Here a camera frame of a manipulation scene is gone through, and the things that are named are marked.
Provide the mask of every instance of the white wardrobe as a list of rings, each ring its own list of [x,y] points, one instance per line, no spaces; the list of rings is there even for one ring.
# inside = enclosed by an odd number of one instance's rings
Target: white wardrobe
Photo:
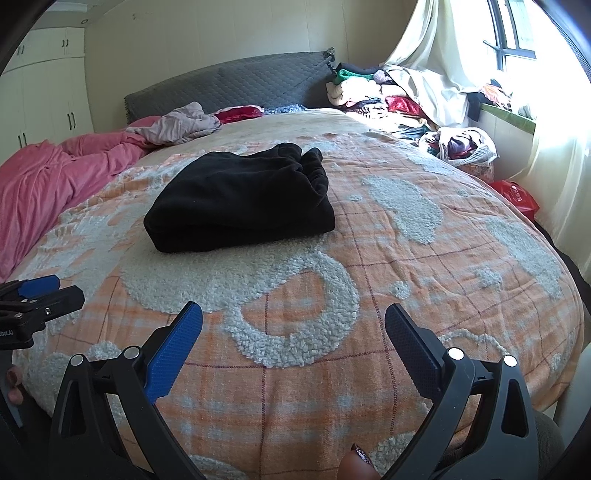
[[[0,163],[27,145],[93,132],[83,28],[32,30],[0,76]]]

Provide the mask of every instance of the lavender cloth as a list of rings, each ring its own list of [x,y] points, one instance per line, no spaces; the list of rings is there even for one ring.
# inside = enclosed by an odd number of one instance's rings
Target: lavender cloth
[[[214,115],[205,115],[197,102],[177,108],[157,120],[151,127],[132,127],[126,131],[139,134],[154,145],[180,145],[211,135],[222,127]]]

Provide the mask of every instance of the bedspread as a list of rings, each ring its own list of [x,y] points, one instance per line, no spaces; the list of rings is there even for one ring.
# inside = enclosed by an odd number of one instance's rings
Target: bedspread
[[[333,479],[353,442],[384,473],[430,406],[385,334],[394,302],[472,358],[516,356],[534,405],[556,401],[579,357],[583,308],[543,236],[479,180],[384,134],[290,134],[306,114],[277,116],[290,121],[266,140],[230,143],[222,131],[185,145],[60,217],[20,269],[21,278],[56,273],[87,298],[15,356],[43,408],[52,412],[70,355],[107,358],[141,345],[189,300],[205,312],[203,331],[157,406],[208,478]],[[323,152],[334,232],[198,254],[154,249],[143,216],[188,162],[278,142]],[[116,400],[112,408],[139,461]]]

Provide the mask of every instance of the black garment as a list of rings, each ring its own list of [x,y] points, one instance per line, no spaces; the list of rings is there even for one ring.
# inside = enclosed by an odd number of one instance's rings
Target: black garment
[[[357,65],[353,65],[352,63],[341,62],[337,66],[336,71],[340,72],[341,70],[347,70],[351,73],[356,73],[357,75],[373,75],[374,73],[376,73],[379,70],[379,67],[371,67],[368,69],[362,69],[362,68],[358,67]]]
[[[335,229],[322,153],[294,144],[240,157],[212,152],[185,167],[144,219],[161,252],[202,252]]]
[[[468,97],[468,118],[475,122],[480,121],[480,108],[482,105],[494,105],[482,92],[467,93]]]

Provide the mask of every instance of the quilted headboard cover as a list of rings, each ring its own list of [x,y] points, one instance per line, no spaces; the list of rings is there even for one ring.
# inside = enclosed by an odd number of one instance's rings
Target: quilted headboard cover
[[[126,96],[127,121],[165,115],[190,102],[201,103],[205,113],[238,105],[330,107],[326,83],[333,76],[334,60],[331,48],[251,57],[193,70]]]

